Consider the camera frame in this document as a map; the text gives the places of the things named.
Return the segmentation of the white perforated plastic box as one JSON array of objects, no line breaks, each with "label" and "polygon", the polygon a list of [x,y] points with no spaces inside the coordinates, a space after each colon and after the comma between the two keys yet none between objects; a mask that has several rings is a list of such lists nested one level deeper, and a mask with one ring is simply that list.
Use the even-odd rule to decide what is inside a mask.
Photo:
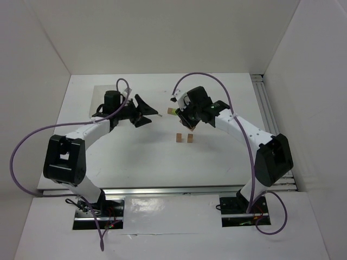
[{"label": "white perforated plastic box", "polygon": [[89,108],[89,118],[91,118],[97,112],[103,112],[103,107],[106,107],[106,110],[108,111],[107,107],[110,106],[112,99],[112,93],[110,91],[116,91],[115,84],[94,86]]}]

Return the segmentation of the small natural wood cube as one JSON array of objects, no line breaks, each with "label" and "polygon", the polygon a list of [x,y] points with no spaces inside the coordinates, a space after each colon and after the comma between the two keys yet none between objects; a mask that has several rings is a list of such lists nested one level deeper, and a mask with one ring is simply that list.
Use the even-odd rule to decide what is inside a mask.
[{"label": "small natural wood cube", "polygon": [[192,143],[193,142],[193,138],[194,138],[193,134],[188,134],[188,136],[187,136],[187,143]]}]

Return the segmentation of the long natural wood plank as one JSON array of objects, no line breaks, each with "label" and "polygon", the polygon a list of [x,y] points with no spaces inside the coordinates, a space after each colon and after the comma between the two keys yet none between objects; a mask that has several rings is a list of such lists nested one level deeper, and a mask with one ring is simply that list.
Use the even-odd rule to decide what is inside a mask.
[{"label": "long natural wood plank", "polygon": [[180,120],[180,123],[186,127],[189,131],[193,131],[196,128],[196,124],[195,123],[191,123],[190,121],[186,121],[186,120]]}]

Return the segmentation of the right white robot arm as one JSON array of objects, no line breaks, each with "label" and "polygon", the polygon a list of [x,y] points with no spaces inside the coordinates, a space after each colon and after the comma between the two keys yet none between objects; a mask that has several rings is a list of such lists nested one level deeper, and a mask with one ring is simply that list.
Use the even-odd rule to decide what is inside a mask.
[{"label": "right white robot arm", "polygon": [[250,155],[251,179],[237,192],[237,202],[245,212],[263,192],[293,168],[288,139],[283,134],[265,132],[230,110],[230,105],[213,102],[202,86],[188,92],[179,89],[171,101],[183,126],[193,130],[199,122],[209,124],[244,144]]}]

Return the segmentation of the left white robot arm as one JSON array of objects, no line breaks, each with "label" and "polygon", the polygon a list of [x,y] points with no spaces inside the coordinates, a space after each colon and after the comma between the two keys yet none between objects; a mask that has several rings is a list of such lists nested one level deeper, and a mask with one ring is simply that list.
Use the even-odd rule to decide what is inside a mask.
[{"label": "left white robot arm", "polygon": [[135,127],[140,127],[151,123],[148,117],[157,114],[139,95],[128,100],[120,91],[108,90],[104,102],[93,114],[91,124],[49,139],[44,177],[84,197],[95,210],[102,211],[107,207],[106,196],[86,175],[86,151],[120,121],[129,120]]}]

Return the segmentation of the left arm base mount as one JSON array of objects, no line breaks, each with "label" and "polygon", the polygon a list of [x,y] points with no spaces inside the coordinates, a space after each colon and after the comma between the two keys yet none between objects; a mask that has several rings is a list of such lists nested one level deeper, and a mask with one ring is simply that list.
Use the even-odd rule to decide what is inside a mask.
[{"label": "left arm base mount", "polygon": [[[77,202],[67,198],[65,202],[75,207],[73,230],[96,230],[91,209],[86,202],[78,199]],[[120,230],[124,226],[124,199],[108,200],[103,209],[94,209],[100,229],[109,228],[111,230]]]}]

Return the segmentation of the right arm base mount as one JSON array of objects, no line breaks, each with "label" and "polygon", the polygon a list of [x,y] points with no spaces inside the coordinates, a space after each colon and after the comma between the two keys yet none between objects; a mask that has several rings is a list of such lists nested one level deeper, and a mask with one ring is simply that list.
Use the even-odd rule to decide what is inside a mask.
[{"label": "right arm base mount", "polygon": [[271,220],[267,201],[261,197],[252,207],[250,213],[246,213],[237,201],[236,197],[220,197],[220,202],[215,208],[221,213],[222,227],[270,225]]}]

